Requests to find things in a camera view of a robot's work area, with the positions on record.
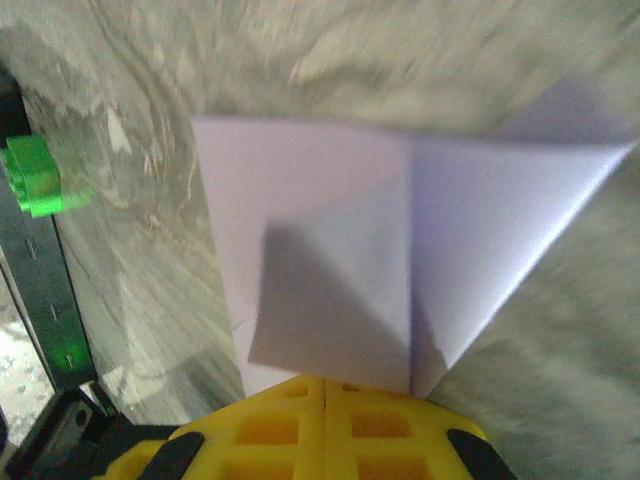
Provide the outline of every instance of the green plastic piece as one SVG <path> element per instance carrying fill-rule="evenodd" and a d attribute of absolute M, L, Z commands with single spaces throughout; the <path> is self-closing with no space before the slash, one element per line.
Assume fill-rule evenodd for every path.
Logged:
<path fill-rule="evenodd" d="M 42 137 L 7 138 L 2 153 L 9 185 L 23 212 L 42 217 L 63 210 L 60 173 Z"/>

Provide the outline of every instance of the paper fold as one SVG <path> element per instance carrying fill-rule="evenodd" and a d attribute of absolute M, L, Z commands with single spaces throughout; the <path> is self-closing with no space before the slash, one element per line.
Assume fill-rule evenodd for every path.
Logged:
<path fill-rule="evenodd" d="M 426 395 L 633 147 L 574 78 L 494 140 L 194 132 L 249 394 L 304 372 Z"/>

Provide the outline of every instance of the white paper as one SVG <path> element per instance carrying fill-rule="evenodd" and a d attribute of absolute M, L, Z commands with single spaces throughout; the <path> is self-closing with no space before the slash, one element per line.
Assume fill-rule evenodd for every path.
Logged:
<path fill-rule="evenodd" d="M 426 395 L 632 148 L 621 125 L 573 79 L 493 141 L 197 119 L 245 391 Z"/>

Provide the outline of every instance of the marble surface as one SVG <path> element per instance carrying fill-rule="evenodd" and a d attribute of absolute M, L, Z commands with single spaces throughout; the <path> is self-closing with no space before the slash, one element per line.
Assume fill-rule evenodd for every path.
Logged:
<path fill-rule="evenodd" d="M 0 0 L 0 59 L 68 189 L 98 370 L 136 421 L 241 396 L 194 113 L 483 135 L 568 72 L 640 126 L 636 0 Z M 640 157 L 434 392 L 521 478 L 640 477 Z"/>

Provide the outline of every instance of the yellow plastic part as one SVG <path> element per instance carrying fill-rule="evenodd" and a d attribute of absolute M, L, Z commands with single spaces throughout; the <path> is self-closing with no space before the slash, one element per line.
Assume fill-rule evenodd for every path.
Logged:
<path fill-rule="evenodd" d="M 300 375 L 179 428 L 205 443 L 183 480 L 472 480 L 449 429 L 469 420 L 412 397 Z M 136 480 L 163 442 L 142 442 L 95 480 Z"/>

